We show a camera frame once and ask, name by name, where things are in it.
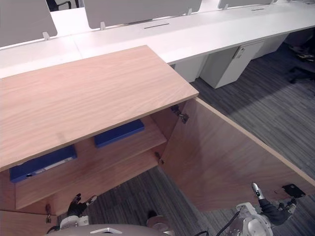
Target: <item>door hinge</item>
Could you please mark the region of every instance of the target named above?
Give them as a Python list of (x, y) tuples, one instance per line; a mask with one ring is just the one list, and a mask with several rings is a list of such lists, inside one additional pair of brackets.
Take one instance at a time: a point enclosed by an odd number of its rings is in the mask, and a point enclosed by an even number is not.
[(157, 151), (154, 153), (154, 155), (157, 157), (157, 161), (161, 163), (162, 165), (164, 165), (165, 162)]
[(46, 210), (46, 213), (47, 213), (46, 224), (50, 224), (51, 223), (51, 207), (50, 207), (50, 204), (47, 204), (45, 206), (45, 210)]
[(175, 115), (177, 115), (181, 120), (182, 123), (186, 124), (187, 120), (189, 119), (189, 116), (187, 114), (182, 114), (182, 112), (179, 110), (178, 105), (171, 106), (171, 110)]

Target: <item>cabinet top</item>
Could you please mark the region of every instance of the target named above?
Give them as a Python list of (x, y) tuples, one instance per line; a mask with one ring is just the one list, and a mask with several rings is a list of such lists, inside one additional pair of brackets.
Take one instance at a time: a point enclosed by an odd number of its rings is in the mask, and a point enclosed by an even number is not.
[(198, 95), (148, 46), (0, 81), (0, 171)]

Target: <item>wood grain surface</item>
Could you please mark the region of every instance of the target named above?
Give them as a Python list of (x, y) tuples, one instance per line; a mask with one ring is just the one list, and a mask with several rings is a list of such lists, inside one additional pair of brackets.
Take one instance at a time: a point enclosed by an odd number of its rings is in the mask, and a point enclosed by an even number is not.
[(45, 206), (47, 203), (42, 200), (17, 210), (15, 208), (15, 184), (10, 181), (10, 172), (9, 170), (0, 172), (0, 210), (46, 214)]
[(1, 236), (43, 236), (54, 225), (57, 218), (51, 217), (51, 224), (46, 224), (46, 215), (21, 212), (0, 211)]
[(113, 165), (166, 142), (155, 122), (141, 119), (145, 130), (117, 142), (96, 148), (93, 138), (75, 144), (78, 158), (32, 178), (16, 183), (16, 208), (21, 209), (44, 199), (75, 181), (112, 168)]
[(67, 211), (76, 194), (81, 193), (81, 202), (84, 202), (92, 195), (100, 195), (157, 165), (156, 157), (150, 150), (124, 160), (109, 169), (103, 163), (103, 171), (74, 182), (64, 190), (50, 196), (47, 201), (54, 206), (52, 213), (60, 215)]
[[(180, 111), (183, 110), (184, 105), (185, 102), (178, 104)], [(178, 116), (172, 112), (170, 108), (155, 112), (150, 116), (155, 121), (162, 134), (169, 139), (178, 121)]]
[(256, 203), (252, 182), (270, 200), (289, 197), (277, 190), (290, 183), (315, 193), (313, 179), (202, 100), (187, 101), (183, 113), (189, 120), (177, 122), (163, 168), (199, 210)]
[(0, 171), (197, 96), (148, 46), (0, 81)]
[(15, 185), (10, 182), (10, 171), (0, 172), (0, 210), (15, 209)]

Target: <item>cabinet shelf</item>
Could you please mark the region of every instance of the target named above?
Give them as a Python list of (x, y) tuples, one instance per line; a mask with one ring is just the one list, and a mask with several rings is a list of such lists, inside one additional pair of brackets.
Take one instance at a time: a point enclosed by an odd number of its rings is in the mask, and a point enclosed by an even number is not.
[(77, 180), (67, 188), (48, 197), (46, 202), (51, 205), (52, 214), (60, 215), (68, 210), (69, 204), (76, 194), (81, 193), (81, 202), (84, 202), (92, 195), (100, 195), (157, 165), (154, 153), (148, 150), (117, 163), (111, 168)]
[(150, 117), (141, 120), (145, 125), (144, 131), (102, 148), (95, 147), (93, 138), (79, 141), (75, 144), (77, 159), (17, 183), (16, 209), (36, 203), (77, 181), (109, 170), (122, 161), (166, 142), (166, 138)]

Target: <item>black office chair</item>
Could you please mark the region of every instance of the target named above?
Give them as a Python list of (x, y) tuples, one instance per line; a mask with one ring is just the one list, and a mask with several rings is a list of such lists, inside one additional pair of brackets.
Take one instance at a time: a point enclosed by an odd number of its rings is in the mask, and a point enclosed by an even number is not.
[(306, 76), (301, 76), (301, 77), (295, 77), (293, 79), (290, 80), (291, 84), (295, 84), (297, 80), (304, 80), (304, 79), (310, 79), (312, 81), (315, 81), (315, 69), (314, 71), (308, 70), (308, 69), (304, 69), (301, 68), (299, 66), (295, 66), (292, 69), (290, 69), (290, 72), (293, 73), (295, 71), (299, 71), (304, 73)]
[(71, 9), (71, 2), (64, 1), (60, 4), (57, 4), (55, 0), (46, 0), (50, 11), (59, 11), (59, 7), (65, 4), (68, 4), (68, 8)]

